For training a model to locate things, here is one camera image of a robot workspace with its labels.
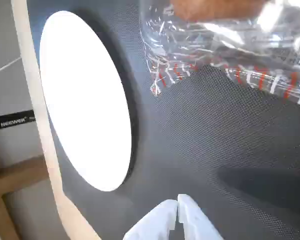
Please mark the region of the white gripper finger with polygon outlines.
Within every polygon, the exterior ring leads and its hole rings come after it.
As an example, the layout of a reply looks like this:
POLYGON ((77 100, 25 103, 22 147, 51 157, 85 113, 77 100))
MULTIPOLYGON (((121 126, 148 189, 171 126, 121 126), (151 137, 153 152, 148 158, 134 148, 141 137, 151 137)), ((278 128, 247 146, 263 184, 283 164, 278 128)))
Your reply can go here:
POLYGON ((179 194, 178 221, 183 224, 185 240, 223 240, 218 230, 187 194, 179 194))
POLYGON ((175 229, 178 202, 167 199, 144 217, 142 217, 128 232, 124 240, 168 240, 170 231, 175 229))

